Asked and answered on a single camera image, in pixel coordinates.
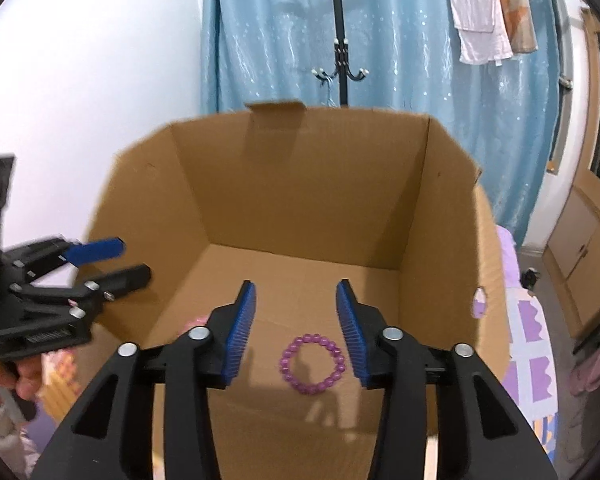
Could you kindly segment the left hand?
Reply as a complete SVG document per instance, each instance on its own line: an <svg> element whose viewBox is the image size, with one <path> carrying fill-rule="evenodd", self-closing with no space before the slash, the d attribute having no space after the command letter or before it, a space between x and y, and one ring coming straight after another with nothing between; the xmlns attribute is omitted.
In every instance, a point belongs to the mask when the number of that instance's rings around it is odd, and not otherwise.
<svg viewBox="0 0 600 480"><path fill-rule="evenodd" d="M14 372L0 362L0 388L15 390L21 399L31 401L42 387L42 370L42 356L29 356L15 362Z"/></svg>

